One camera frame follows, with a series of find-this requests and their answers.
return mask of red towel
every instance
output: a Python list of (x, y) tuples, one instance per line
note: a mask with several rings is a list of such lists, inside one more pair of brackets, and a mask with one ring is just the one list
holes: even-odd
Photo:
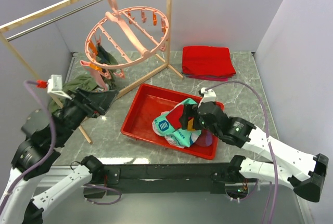
[(228, 48), (186, 46), (183, 48), (183, 73), (195, 76), (232, 77), (236, 71)]

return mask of marble floor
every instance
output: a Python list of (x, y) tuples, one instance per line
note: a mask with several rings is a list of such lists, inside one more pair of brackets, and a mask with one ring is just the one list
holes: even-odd
[[(137, 52), (128, 52), (127, 55), (133, 60), (139, 54)], [(231, 58), (237, 72), (232, 80), (243, 81), (251, 85), (263, 98), (268, 107), (252, 53), (233, 52), (231, 53)], [(86, 56), (84, 54), (76, 54), (74, 59), (72, 70), (68, 77), (69, 80), (75, 78), (78, 74), (86, 72), (79, 64), (79, 60), (87, 59)], [(181, 51), (172, 51), (170, 60), (171, 64), (178, 71), (182, 70)], [(161, 64), (162, 62), (158, 58), (151, 57), (134, 67), (125, 69), (126, 79), (122, 80), (118, 78), (116, 81), (118, 89), (124, 88)], [(201, 87), (209, 87), (218, 82), (192, 78), (181, 80), (174, 72), (165, 69), (150, 78), (146, 83), (198, 95), (197, 92)], [(225, 105), (224, 111), (227, 115), (240, 116), (260, 128), (264, 128), (262, 109), (256, 96), (249, 89), (239, 84), (227, 84), (219, 86), (214, 90), (217, 95), (217, 101)], [(94, 155), (105, 164), (229, 162), (236, 154), (245, 155), (251, 159), (258, 158), (252, 152), (241, 150), (238, 147), (229, 146), (219, 141), (215, 159), (205, 160), (122, 135), (120, 128), (136, 92), (137, 88), (115, 101), (105, 116), (100, 116), (97, 119), (88, 119), (83, 122), (82, 126), (94, 143), (90, 145), (77, 129), (67, 141), (66, 146), (62, 148), (62, 155), (56, 161), (55, 165), (69, 165), (72, 161), (80, 161), (87, 155)], [(268, 111), (268, 116), (270, 133), (273, 137), (277, 138), (276, 128), (270, 111)]]

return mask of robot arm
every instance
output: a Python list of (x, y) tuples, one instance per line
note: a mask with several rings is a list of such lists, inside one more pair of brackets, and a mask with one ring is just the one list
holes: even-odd
[[(252, 123), (240, 117), (228, 117), (215, 104), (216, 94), (212, 89), (202, 88), (203, 99), (199, 104), (185, 105), (180, 118), (183, 129), (193, 118), (193, 129), (206, 129), (223, 142), (252, 151), (272, 161), (268, 142), (271, 143), (278, 165), (279, 183), (312, 202), (318, 202), (324, 185), (328, 157), (316, 156), (298, 151), (266, 133)], [(234, 156), (231, 168), (245, 178), (258, 178), (274, 181), (274, 169), (271, 163), (256, 162), (244, 156)]]
[[(69, 92), (63, 108), (52, 115), (57, 134), (55, 148), (63, 147), (86, 117), (104, 115), (117, 94), (116, 90), (89, 93), (76, 89)], [(50, 147), (49, 119), (44, 112), (39, 110), (32, 112), (23, 125), (22, 131), (26, 135), (26, 140), (19, 145), (11, 162), (10, 179), (5, 192), (8, 192), (15, 179), (38, 163)], [(43, 217), (71, 192), (94, 178), (103, 177), (103, 164), (97, 158), (88, 156), (68, 177), (32, 198), (37, 185), (59, 156), (59, 152), (52, 150), (51, 156), (43, 164), (27, 173), (15, 185), (11, 193), (5, 193), (2, 196), (0, 203), (3, 209), (0, 211), (0, 223), (41, 224)]]

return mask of wooden stand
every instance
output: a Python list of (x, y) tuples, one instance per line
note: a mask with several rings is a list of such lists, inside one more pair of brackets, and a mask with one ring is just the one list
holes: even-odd
[[(21, 25), (27, 24), (33, 20), (36, 20), (40, 17), (43, 17), (45, 15), (48, 15), (56, 10), (59, 10), (61, 8), (64, 8), (68, 5), (71, 5), (75, 2), (78, 2), (81, 0), (63, 0), (61, 2), (58, 2), (56, 4), (53, 4), (49, 7), (46, 7), (44, 9), (41, 9), (39, 11), (36, 11), (32, 14), (26, 15), (24, 17), (21, 17), (17, 20), (11, 21), (7, 24), (1, 25), (0, 26), (0, 40), (4, 43), (4, 45), (13, 53), (13, 55), (22, 63), (22, 65), (37, 79), (40, 80), (40, 76), (34, 71), (34, 69), (27, 63), (27, 61), (23, 58), (23, 56), (21, 54), (19, 54), (19, 52), (14, 48), (14, 46), (6, 39), (6, 37), (4, 36), (4, 33), (12, 30), (16, 27), (19, 27)], [(172, 0), (166, 0), (166, 16), (168, 18), (169, 21), (169, 31), (171, 30), (171, 7), (172, 7)], [(148, 74), (146, 74), (145, 76), (141, 77), (140, 79), (138, 79), (137, 81), (133, 82), (132, 84), (130, 84), (129, 86), (125, 87), (124, 89), (120, 90), (120, 93), (118, 94), (117, 98), (122, 97), (123, 95), (125, 95), (126, 93), (128, 93), (129, 91), (131, 91), (132, 89), (134, 89), (136, 86), (140, 85), (141, 83), (143, 83), (144, 81), (150, 79), (152, 76), (156, 75), (157, 73), (159, 73), (160, 71), (164, 70), (165, 68), (169, 68), (171, 69), (173, 72), (175, 72), (180, 78), (184, 78), (174, 67), (172, 67), (170, 65), (170, 35), (169, 35), (169, 39), (168, 42), (166, 44), (166, 61), (158, 54), (155, 54), (155, 56), (157, 56), (160, 60), (162, 60), (164, 62), (163, 65), (161, 65), (160, 67), (156, 68), (155, 70), (149, 72)], [(62, 103), (60, 102), (60, 100), (54, 96), (51, 96), (53, 98), (53, 100), (60, 106), (63, 107)], [(79, 127), (79, 130), (81, 131), (81, 133), (83, 134), (83, 136), (87, 139), (87, 141), (91, 144), (93, 143), (90, 139), (90, 137), (88, 136), (88, 134), (85, 132), (85, 130), (83, 129), (82, 126)]]

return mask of red tray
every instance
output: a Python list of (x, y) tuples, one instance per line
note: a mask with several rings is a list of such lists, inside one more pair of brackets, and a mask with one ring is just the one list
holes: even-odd
[(170, 111), (176, 104), (183, 100), (191, 98), (197, 103), (201, 98), (178, 91), (165, 89), (162, 87), (141, 84), (131, 108), (125, 118), (120, 132), (136, 140), (143, 140), (157, 145), (164, 146), (169, 149), (177, 150), (183, 153), (191, 154), (201, 158), (212, 160), (215, 157), (218, 138), (213, 136), (213, 142), (208, 147), (202, 147), (193, 144), (189, 148), (178, 148), (170, 145), (164, 137), (158, 136), (152, 130), (152, 122), (161, 112)]

